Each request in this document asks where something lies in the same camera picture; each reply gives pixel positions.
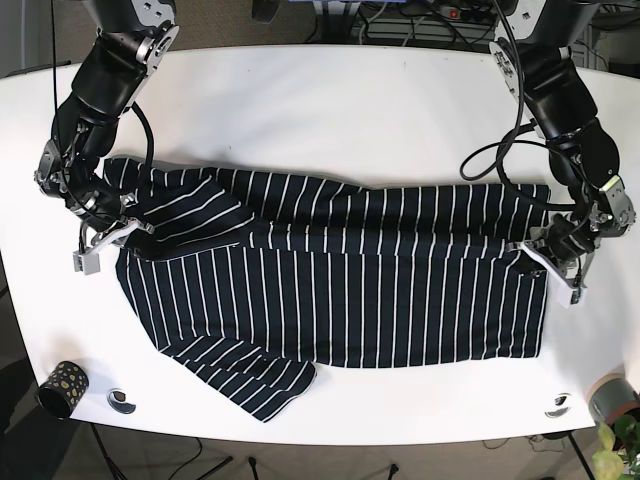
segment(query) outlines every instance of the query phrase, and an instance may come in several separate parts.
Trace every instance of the striped shirt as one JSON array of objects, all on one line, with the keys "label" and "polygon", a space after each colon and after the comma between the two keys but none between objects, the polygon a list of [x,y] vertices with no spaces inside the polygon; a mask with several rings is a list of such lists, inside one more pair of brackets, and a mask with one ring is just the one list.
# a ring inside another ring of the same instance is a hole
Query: striped shirt
[{"label": "striped shirt", "polygon": [[[139,165],[110,160],[112,185]],[[547,200],[545,186],[521,188]],[[262,421],[313,363],[409,367],[533,357],[546,274],[505,251],[546,214],[502,185],[367,189],[223,168],[163,172],[127,209],[155,226],[117,262],[155,347]]]}]

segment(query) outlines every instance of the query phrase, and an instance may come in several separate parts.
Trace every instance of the wire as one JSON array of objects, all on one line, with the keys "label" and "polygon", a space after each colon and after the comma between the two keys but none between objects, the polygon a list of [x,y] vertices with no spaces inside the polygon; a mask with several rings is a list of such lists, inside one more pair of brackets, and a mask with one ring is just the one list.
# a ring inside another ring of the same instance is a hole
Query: wire
[{"label": "wire", "polygon": [[426,16],[420,17],[418,20],[416,20],[416,22],[413,22],[413,17],[411,17],[411,30],[409,30],[409,33],[407,33],[407,36],[404,37],[404,41],[402,42],[402,47],[406,47],[407,44],[409,43],[409,40],[411,39],[411,37],[413,36],[413,38],[416,38],[416,27],[419,27],[420,24],[422,22],[424,22],[426,20]]},{"label": "wire", "polygon": [[636,22],[640,22],[640,17],[635,18],[633,20],[631,20],[630,22],[627,23],[623,23],[622,25],[618,25],[617,27],[614,28],[609,28],[609,27],[598,27],[596,25],[591,25],[592,28],[595,28],[596,30],[601,30],[603,32],[617,32],[618,30],[622,30],[623,28],[628,27],[629,25],[636,23]]},{"label": "wire", "polygon": [[316,20],[315,20],[315,25],[313,27],[313,31],[311,32],[311,34],[305,39],[304,42],[302,43],[311,43],[311,40],[313,40],[313,37],[316,36],[316,33],[318,33],[318,28],[320,27],[320,22],[318,21],[318,15],[316,15]]},{"label": "wire", "polygon": [[176,468],[174,470],[174,472],[169,476],[168,480],[172,480],[173,477],[176,476],[176,474],[182,470],[184,467],[186,467],[187,465],[189,465],[191,462],[193,462],[194,460],[196,460],[201,454],[202,454],[202,442],[200,441],[199,438],[196,437],[196,440],[198,442],[198,453],[196,453],[193,457],[191,457],[191,459],[187,460],[186,462],[184,462],[182,465],[180,465],[178,468]]},{"label": "wire", "polygon": [[578,460],[580,460],[580,463],[582,464],[582,468],[584,468],[584,471],[586,472],[587,476],[589,477],[589,480],[596,480],[596,477],[593,476],[593,472],[589,468],[589,464],[585,460],[584,455],[582,454],[582,450],[580,450],[580,447],[578,446],[578,443],[576,442],[576,439],[573,438],[573,434],[571,432],[569,432],[568,436],[569,436],[569,441],[571,442],[571,446],[576,451],[576,455],[578,456]]},{"label": "wire", "polygon": [[602,55],[600,55],[598,52],[596,52],[593,48],[591,48],[589,45],[584,43],[582,40],[576,40],[576,43],[579,44],[579,45],[582,45],[587,50],[589,50],[591,53],[593,53],[597,58],[602,60],[602,63],[604,63],[604,67],[607,69],[607,72],[609,71],[609,63],[605,60],[605,58]]},{"label": "wire", "polygon": [[369,26],[375,22],[380,15],[382,15],[385,11],[385,9],[387,8],[387,5],[389,5],[388,3],[385,3],[384,5],[382,5],[382,7],[380,8],[380,10],[378,10],[378,13],[376,13],[373,17],[369,18],[363,25],[362,28],[360,28],[360,34],[358,35],[358,40],[360,42],[360,45],[364,45],[364,33],[365,30],[367,31],[367,33],[369,32]]}]

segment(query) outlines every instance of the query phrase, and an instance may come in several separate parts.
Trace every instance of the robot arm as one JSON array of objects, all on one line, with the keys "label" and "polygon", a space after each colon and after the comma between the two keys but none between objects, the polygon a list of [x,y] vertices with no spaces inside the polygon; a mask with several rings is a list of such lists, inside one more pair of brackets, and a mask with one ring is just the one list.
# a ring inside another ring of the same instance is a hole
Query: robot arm
[{"label": "robot arm", "polygon": [[[525,115],[555,152],[549,156],[554,177],[575,202],[571,214],[555,214],[548,227],[531,232],[530,241],[512,245],[560,280],[566,305],[583,298],[584,276],[600,239],[623,235],[635,221],[619,176],[618,149],[600,125],[596,104],[570,55],[570,45],[598,6],[592,0],[518,0],[504,15],[512,38],[501,21],[490,45],[509,90],[516,100],[524,98]],[[505,181],[501,164],[498,173]],[[567,278],[575,266],[577,274]]]},{"label": "robot arm", "polygon": [[[152,227],[127,218],[136,185],[111,186],[96,175],[111,150],[120,117],[133,110],[148,140],[146,170],[153,160],[153,136],[135,99],[155,73],[178,34],[174,0],[85,0],[98,25],[98,36],[72,83],[72,93],[56,111],[35,180],[43,193],[62,198],[83,220],[83,231],[99,232],[93,247],[123,243],[137,228]],[[85,273],[97,251],[79,251],[76,266]]]}]

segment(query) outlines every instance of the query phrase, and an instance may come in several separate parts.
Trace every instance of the cable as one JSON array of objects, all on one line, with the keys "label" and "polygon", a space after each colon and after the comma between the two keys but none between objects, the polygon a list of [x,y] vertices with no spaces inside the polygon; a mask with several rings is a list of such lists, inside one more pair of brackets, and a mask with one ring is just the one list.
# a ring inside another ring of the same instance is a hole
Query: cable
[{"label": "cable", "polygon": [[385,9],[387,8],[387,5],[389,5],[388,3],[385,3],[384,5],[382,5],[382,7],[380,8],[380,10],[378,10],[378,13],[376,13],[373,17],[369,18],[367,20],[367,22],[362,25],[362,28],[360,29],[360,34],[358,35],[358,40],[360,41],[360,45],[364,45],[364,32],[365,29],[367,30],[367,32],[369,31],[369,26],[375,22],[380,15],[382,15],[385,11]]},{"label": "cable", "polygon": [[311,40],[313,40],[313,37],[316,36],[316,33],[318,33],[318,28],[320,27],[320,22],[318,21],[318,15],[316,15],[316,20],[315,20],[315,25],[313,27],[313,31],[311,32],[311,34],[305,39],[304,42],[302,43],[311,43]]},{"label": "cable", "polygon": [[426,18],[427,18],[426,16],[420,17],[418,20],[416,20],[415,23],[413,22],[413,17],[411,18],[411,30],[409,31],[409,33],[407,33],[407,36],[404,37],[404,41],[402,42],[402,45],[401,45],[402,47],[407,46],[412,36],[413,38],[416,37],[416,27],[419,27],[420,24],[424,22]]},{"label": "cable", "polygon": [[582,464],[582,468],[584,468],[584,471],[586,472],[587,476],[589,477],[589,480],[596,480],[596,477],[593,476],[593,472],[589,468],[589,464],[587,463],[587,461],[584,458],[584,455],[582,454],[582,450],[580,450],[580,447],[578,446],[578,443],[576,442],[576,439],[573,438],[573,434],[571,432],[569,432],[568,437],[569,437],[569,441],[571,442],[571,446],[576,451],[576,455],[578,456],[578,460],[580,460],[580,463]]},{"label": "cable", "polygon": [[193,462],[194,460],[196,460],[201,454],[202,454],[202,442],[200,441],[199,438],[196,437],[196,440],[198,441],[198,453],[196,453],[193,457],[191,457],[191,459],[187,460],[186,462],[184,462],[182,465],[180,465],[178,468],[176,468],[174,470],[174,472],[169,476],[168,480],[172,480],[173,477],[176,476],[176,474],[182,470],[184,467],[186,467],[187,465],[189,465],[191,462]]},{"label": "cable", "polygon": [[589,45],[584,43],[582,40],[576,40],[576,43],[584,46],[587,50],[593,53],[597,58],[602,60],[602,63],[604,63],[604,67],[607,69],[607,72],[609,71],[609,63],[605,60],[605,58],[602,55],[600,55],[598,52],[596,52],[593,48],[591,48]]}]

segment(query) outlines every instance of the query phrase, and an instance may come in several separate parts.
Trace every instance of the green leaf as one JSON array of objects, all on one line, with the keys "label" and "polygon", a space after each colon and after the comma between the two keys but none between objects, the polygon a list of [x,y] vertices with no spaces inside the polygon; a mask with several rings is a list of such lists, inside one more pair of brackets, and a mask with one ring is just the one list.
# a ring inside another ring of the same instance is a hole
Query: green leaf
[{"label": "green leaf", "polygon": [[606,423],[602,422],[598,425],[598,438],[605,450],[613,450],[613,444],[616,443],[616,435]]},{"label": "green leaf", "polygon": [[592,458],[597,480],[618,480],[624,473],[624,462],[610,450],[599,450]]},{"label": "green leaf", "polygon": [[636,419],[631,415],[623,415],[613,424],[613,431],[616,432],[616,436],[624,443],[631,432],[636,429]]}]

